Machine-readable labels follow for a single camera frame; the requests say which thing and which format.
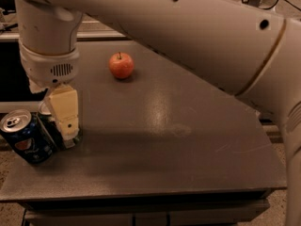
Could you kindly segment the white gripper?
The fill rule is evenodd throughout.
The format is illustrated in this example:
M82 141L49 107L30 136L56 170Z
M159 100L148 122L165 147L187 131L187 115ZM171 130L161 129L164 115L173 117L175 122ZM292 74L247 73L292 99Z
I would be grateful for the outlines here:
M75 138L79 132L78 94L70 83L79 71L79 51L48 56L35 53L19 43L20 58L29 80L29 89L41 93L52 89L47 95L47 105L55 118L55 125L64 140Z

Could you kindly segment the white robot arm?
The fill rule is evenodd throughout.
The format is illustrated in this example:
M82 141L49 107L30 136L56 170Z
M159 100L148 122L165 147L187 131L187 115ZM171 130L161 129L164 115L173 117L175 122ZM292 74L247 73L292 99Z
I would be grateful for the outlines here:
M15 6L33 91L70 81L50 69L77 59L76 30L87 14L268 114L285 145L285 225L300 226L299 21L230 0L15 0Z

